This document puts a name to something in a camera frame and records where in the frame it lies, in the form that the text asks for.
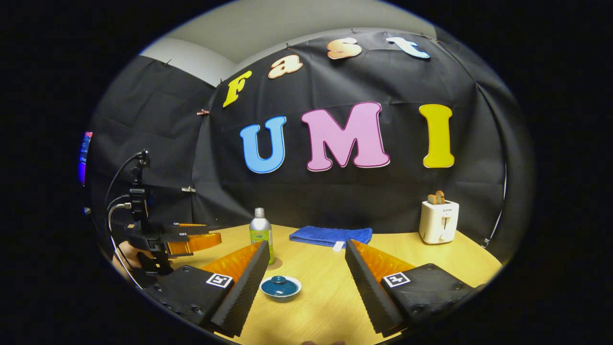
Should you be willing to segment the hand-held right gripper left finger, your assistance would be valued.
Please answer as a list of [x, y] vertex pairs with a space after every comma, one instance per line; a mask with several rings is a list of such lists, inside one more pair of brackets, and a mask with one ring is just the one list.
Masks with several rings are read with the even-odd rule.
[[255, 242], [203, 268], [180, 266], [145, 292], [188, 322], [233, 338], [242, 332], [269, 260], [269, 242]]

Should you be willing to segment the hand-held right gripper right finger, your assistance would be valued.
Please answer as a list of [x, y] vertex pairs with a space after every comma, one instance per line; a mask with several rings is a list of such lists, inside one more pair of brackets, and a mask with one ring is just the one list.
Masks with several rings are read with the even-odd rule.
[[374, 331], [385, 337], [437, 321], [481, 290], [435, 264], [414, 266], [357, 240], [346, 242], [344, 257]]

